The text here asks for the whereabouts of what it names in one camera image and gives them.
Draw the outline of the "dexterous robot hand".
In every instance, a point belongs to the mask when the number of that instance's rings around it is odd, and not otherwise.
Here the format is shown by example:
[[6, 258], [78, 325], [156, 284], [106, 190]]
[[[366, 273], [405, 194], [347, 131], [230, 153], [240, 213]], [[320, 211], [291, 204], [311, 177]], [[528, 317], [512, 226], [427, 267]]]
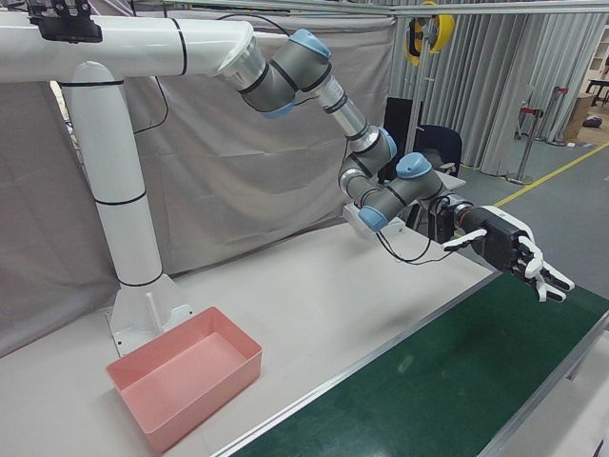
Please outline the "dexterous robot hand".
[[443, 241], [452, 252], [470, 246], [488, 264], [510, 273], [529, 285], [540, 302], [562, 302], [575, 283], [544, 260], [530, 227], [522, 220], [495, 206], [473, 206], [467, 202], [444, 205], [442, 221], [463, 235]]

